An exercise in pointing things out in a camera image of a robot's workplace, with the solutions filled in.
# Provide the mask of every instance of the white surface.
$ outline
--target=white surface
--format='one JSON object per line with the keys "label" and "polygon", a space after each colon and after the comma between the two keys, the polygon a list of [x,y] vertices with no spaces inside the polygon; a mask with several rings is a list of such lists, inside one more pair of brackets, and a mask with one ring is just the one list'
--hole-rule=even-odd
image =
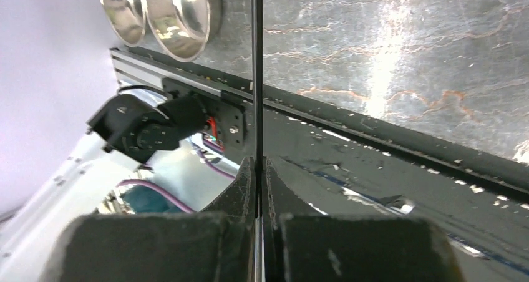
{"label": "white surface", "polygon": [[0,281],[37,281],[63,229],[78,216],[94,212],[139,166],[118,151],[105,153],[103,143],[95,133],[83,137],[71,154],[81,160],[66,160],[2,230]]}
{"label": "white surface", "polygon": [[[174,194],[191,209],[199,211],[223,192],[232,180],[221,176],[193,154],[191,145],[180,142],[173,152],[157,152],[149,161],[154,168],[152,182]],[[235,175],[237,169],[223,162],[218,168]]]}
{"label": "white surface", "polygon": [[0,213],[61,164],[115,92],[99,0],[0,1]]}

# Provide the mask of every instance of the black mounting plate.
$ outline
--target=black mounting plate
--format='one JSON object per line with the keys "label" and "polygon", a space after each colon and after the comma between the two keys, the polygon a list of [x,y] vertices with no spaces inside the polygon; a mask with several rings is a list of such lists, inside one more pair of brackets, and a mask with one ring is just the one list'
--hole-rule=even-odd
{"label": "black mounting plate", "polygon": [[[223,143],[225,150],[229,151],[233,148],[240,151],[244,147],[246,137],[244,108],[168,77],[162,79],[162,86],[165,92],[175,98],[190,93],[198,94],[207,114],[215,119],[217,137]],[[213,135],[211,127],[205,132]]]}

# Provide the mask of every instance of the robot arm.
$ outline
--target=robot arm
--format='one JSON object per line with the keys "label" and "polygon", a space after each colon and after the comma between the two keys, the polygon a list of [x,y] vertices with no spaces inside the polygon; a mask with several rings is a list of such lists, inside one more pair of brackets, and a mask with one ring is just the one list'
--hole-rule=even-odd
{"label": "robot arm", "polygon": [[[112,188],[156,151],[177,149],[180,140],[205,124],[205,109],[193,95],[157,108],[133,95],[111,98],[89,120],[89,131],[59,169],[2,230],[0,281],[22,278],[20,267],[28,264],[38,275],[73,219],[94,212]],[[21,281],[34,281],[26,272],[29,276]]]}

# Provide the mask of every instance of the red wire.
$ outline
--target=red wire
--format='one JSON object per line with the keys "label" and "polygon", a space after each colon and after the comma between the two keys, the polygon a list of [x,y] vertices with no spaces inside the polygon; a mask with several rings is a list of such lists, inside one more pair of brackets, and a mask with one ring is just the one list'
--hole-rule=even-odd
{"label": "red wire", "polygon": [[213,117],[210,117],[208,119],[208,123],[211,125],[211,129],[213,131],[213,136],[215,138],[215,142],[220,146],[221,149],[224,150],[224,145],[220,142],[220,140],[218,139],[218,134],[217,134],[217,131],[216,131],[216,123],[215,123],[215,119]]}

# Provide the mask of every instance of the teal object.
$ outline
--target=teal object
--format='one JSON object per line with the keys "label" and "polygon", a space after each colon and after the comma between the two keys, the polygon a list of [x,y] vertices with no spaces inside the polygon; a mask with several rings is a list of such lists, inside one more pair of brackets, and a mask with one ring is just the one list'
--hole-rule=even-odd
{"label": "teal object", "polygon": [[136,185],[122,196],[135,213],[181,213],[181,209],[148,187]]}

